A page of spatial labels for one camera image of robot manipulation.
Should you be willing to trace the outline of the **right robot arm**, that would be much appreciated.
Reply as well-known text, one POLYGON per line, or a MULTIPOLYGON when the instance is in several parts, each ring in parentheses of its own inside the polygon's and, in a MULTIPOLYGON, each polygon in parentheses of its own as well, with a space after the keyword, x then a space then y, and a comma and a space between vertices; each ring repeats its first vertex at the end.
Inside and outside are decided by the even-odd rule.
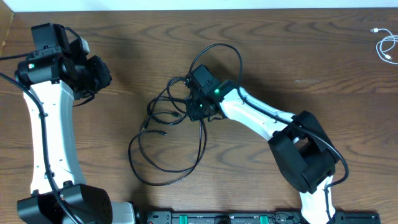
POLYGON ((275 109, 231 80, 224 82, 200 65, 188 72, 192 98, 186 103, 192 121, 230 119, 264 138, 286 181, 300 193, 301 214, 309 223, 333 223, 336 210, 330 185, 338 155, 316 117, 275 109))

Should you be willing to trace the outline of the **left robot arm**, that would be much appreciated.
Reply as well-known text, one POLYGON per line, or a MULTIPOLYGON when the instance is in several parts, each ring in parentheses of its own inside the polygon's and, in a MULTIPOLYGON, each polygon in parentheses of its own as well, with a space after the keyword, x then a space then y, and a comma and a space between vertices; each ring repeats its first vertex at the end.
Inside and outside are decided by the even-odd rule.
POLYGON ((77 156, 73 109, 111 83, 106 64, 90 55, 87 41, 71 28, 47 23, 32 29, 35 50, 18 64, 32 128, 34 171, 30 197, 17 212, 26 223, 134 223, 129 202, 113 202, 86 184, 77 156))

